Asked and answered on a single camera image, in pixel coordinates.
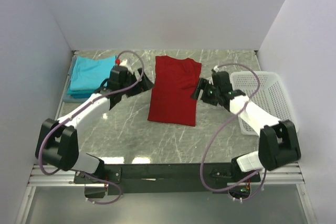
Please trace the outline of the red t shirt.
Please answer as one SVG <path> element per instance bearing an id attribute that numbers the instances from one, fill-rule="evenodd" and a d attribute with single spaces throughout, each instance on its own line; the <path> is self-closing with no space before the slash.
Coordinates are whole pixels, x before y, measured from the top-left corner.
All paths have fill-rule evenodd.
<path id="1" fill-rule="evenodd" d="M 196 125 L 195 91 L 202 64 L 191 58 L 155 57 L 155 83 L 148 121 Z"/>

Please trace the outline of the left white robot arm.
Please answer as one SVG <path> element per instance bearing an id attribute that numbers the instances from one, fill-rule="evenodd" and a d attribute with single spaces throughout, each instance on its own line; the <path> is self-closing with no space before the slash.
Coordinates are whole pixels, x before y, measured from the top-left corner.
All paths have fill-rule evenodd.
<path id="1" fill-rule="evenodd" d="M 97 117 L 110 111 L 125 95 L 132 97 L 151 90 L 154 84 L 142 68 L 139 76 L 125 66 L 114 66 L 110 76 L 79 107 L 57 119 L 46 119 L 40 129 L 35 156 L 39 165 L 50 164 L 57 170 L 76 170 L 86 173 L 91 182 L 105 177 L 104 161 L 79 150 L 82 131 Z"/>

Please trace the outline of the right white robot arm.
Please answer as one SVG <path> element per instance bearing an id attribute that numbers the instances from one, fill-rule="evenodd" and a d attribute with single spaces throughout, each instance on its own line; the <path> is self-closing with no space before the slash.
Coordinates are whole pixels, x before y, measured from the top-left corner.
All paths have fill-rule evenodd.
<path id="1" fill-rule="evenodd" d="M 213 71 L 210 80 L 199 79 L 191 97 L 224 107 L 238 117 L 243 134 L 258 136 L 256 151 L 232 159 L 230 175 L 235 181 L 255 170 L 272 171 L 301 159 L 296 120 L 276 73 Z"/>

